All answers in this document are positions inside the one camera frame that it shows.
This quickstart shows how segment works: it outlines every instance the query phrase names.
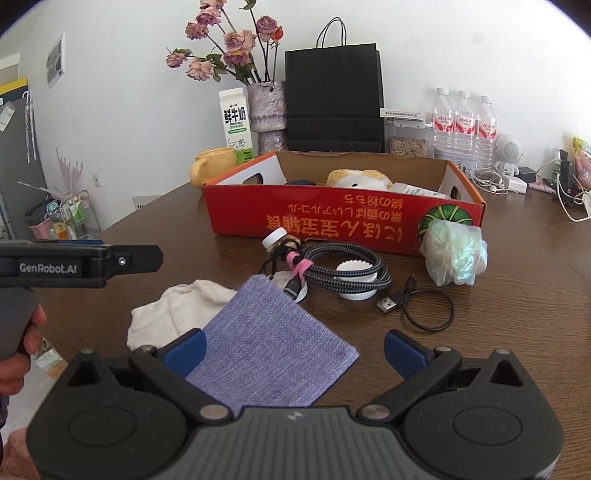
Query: red cardboard box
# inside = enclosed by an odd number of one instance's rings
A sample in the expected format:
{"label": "red cardboard box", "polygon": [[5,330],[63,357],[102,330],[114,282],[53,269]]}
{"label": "red cardboard box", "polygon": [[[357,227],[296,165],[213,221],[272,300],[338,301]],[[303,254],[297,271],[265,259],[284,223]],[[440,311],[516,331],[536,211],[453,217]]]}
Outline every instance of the red cardboard box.
{"label": "red cardboard box", "polygon": [[[321,186],[340,168],[378,170],[394,183],[452,199]],[[285,185],[302,179],[318,185]],[[356,242],[407,255],[419,255],[434,218],[480,226],[486,207],[474,185],[449,161],[375,153],[271,153],[208,181],[203,194],[219,235],[262,239],[282,226],[302,240]]]}

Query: pink basket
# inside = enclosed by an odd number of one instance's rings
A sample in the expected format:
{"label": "pink basket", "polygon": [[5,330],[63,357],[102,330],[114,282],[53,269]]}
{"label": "pink basket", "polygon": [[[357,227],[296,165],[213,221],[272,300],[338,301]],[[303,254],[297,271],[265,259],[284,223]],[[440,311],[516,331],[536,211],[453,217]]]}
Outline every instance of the pink basket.
{"label": "pink basket", "polygon": [[39,240],[49,240],[51,236],[49,232],[51,231],[51,222],[49,219],[42,221],[39,225],[30,226],[31,232],[35,238]]}

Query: plastic water bottle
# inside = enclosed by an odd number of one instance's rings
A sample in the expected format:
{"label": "plastic water bottle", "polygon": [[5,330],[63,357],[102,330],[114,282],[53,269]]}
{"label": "plastic water bottle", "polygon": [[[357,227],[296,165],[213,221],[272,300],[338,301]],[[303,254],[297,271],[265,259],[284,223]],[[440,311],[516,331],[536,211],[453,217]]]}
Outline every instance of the plastic water bottle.
{"label": "plastic water bottle", "polygon": [[456,131],[454,148],[471,153],[476,136],[476,116],[470,103],[470,92],[460,90],[460,101],[455,111],[454,130]]}
{"label": "plastic water bottle", "polygon": [[433,144],[437,148],[451,148],[453,135],[453,109],[449,101],[449,90],[437,89],[437,100],[433,105]]}
{"label": "plastic water bottle", "polygon": [[492,153],[496,142],[496,115],[486,95],[480,97],[478,134],[476,136],[476,169],[493,168]]}

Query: bottle label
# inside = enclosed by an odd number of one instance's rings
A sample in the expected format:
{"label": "bottle label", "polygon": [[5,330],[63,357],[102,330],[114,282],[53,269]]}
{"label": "bottle label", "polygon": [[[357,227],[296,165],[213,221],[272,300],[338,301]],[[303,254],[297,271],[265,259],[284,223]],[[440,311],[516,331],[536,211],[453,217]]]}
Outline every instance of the bottle label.
{"label": "bottle label", "polygon": [[494,140],[496,138],[496,122],[480,122],[478,125],[478,136],[480,138],[490,138],[491,140]]}
{"label": "bottle label", "polygon": [[456,117],[455,128],[459,134],[476,135],[476,119],[474,117],[458,115]]}
{"label": "bottle label", "polygon": [[453,115],[434,115],[433,129],[437,132],[453,132]]}

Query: white speaker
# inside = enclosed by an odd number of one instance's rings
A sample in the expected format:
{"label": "white speaker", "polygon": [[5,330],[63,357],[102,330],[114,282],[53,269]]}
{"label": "white speaker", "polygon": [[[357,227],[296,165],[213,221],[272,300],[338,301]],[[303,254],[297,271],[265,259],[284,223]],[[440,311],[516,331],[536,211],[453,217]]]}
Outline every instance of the white speaker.
{"label": "white speaker", "polygon": [[495,147],[496,167],[499,173],[514,177],[519,173],[519,168],[515,165],[524,155],[521,142],[513,135],[501,135],[496,141]]}

